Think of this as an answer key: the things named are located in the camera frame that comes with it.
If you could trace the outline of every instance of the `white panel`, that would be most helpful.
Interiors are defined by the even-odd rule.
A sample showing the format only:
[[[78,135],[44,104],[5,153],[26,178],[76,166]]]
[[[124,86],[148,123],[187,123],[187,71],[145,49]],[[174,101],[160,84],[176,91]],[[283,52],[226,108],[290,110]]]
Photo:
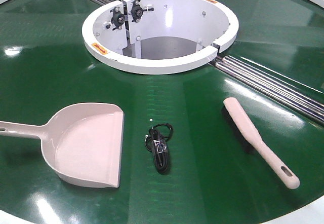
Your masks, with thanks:
[[[111,24],[113,16],[111,11],[115,7],[119,7],[119,10],[124,12],[124,6],[120,1],[106,4],[95,11],[96,15],[100,15],[93,23],[93,34],[98,42],[104,44],[105,47],[116,53],[123,54],[123,48],[127,47],[126,28],[125,24],[123,24],[121,30],[113,30],[116,26]]]

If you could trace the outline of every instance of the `dustpan handle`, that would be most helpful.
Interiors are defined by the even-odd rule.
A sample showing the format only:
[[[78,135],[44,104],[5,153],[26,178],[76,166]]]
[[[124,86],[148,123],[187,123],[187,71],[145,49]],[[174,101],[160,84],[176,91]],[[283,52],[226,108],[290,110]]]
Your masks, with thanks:
[[[42,139],[45,136],[45,132],[44,126],[0,121],[0,135]]]

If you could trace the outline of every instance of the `brush handle hole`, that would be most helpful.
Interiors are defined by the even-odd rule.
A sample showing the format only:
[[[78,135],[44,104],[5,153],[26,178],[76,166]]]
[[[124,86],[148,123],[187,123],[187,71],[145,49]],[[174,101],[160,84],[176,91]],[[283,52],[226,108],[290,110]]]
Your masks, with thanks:
[[[292,177],[292,173],[287,169],[287,167],[282,166],[281,167],[282,171],[288,176],[288,177]]]

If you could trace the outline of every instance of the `pink dustpan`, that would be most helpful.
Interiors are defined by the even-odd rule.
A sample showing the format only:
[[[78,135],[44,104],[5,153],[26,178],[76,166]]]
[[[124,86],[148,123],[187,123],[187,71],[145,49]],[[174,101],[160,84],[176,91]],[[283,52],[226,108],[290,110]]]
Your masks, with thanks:
[[[0,121],[0,135],[39,138],[47,164],[64,181],[119,187],[124,113],[114,104],[79,103],[42,126]]]

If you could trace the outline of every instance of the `white circular housing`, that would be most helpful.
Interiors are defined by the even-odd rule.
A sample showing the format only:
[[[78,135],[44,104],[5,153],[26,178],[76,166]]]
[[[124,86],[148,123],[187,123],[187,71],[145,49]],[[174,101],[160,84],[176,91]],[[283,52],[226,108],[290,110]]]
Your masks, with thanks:
[[[134,11],[139,8],[138,18]],[[116,26],[112,21],[118,11],[125,13],[127,29],[125,23]],[[171,74],[202,66],[232,45],[237,31],[235,14],[215,0],[114,1],[91,13],[82,27],[85,45],[95,58],[140,74]],[[171,59],[141,59],[141,41],[157,37],[193,41],[196,52]],[[128,39],[132,57],[123,55]]]

